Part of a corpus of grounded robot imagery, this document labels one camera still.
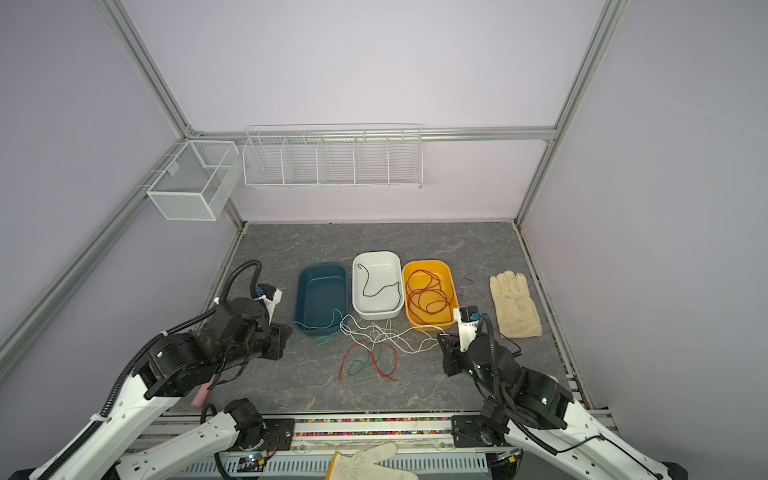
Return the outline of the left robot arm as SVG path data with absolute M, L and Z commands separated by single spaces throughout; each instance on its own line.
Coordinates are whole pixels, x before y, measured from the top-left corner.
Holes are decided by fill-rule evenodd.
M 218 302 L 152 337 L 118 375 L 100 411 L 62 450 L 14 479 L 167 478 L 231 447 L 259 449 L 270 431 L 248 399 L 236 399 L 191 431 L 141 454 L 126 450 L 155 419 L 202 385 L 223 384 L 229 369 L 253 359 L 277 361 L 292 333 L 274 322 L 281 291 L 260 282 L 262 264 L 248 260 L 227 277 Z

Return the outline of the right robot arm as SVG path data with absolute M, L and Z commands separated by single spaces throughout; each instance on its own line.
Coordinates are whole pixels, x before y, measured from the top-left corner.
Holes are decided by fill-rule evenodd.
M 466 373 L 484 404 L 452 417 L 454 443 L 529 452 L 576 479 L 686 479 L 681 465 L 633 448 L 605 427 L 553 377 L 523 367 L 498 341 L 490 317 L 459 307 L 455 334 L 438 342 L 448 376 Z

